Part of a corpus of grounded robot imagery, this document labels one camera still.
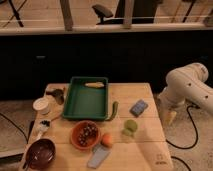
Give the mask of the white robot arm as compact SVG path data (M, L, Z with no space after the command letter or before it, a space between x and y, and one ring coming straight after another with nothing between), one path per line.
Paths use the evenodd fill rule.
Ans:
M213 88L205 84L208 76L208 69L201 63L191 63L168 72L167 86L158 96L163 126L172 123L176 116L175 109L182 106L185 100L213 114Z

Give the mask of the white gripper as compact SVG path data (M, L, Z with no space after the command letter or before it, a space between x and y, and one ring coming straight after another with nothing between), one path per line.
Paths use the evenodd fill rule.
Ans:
M169 126L175 119L177 112L175 108L169 104L160 103L160 119L163 126Z

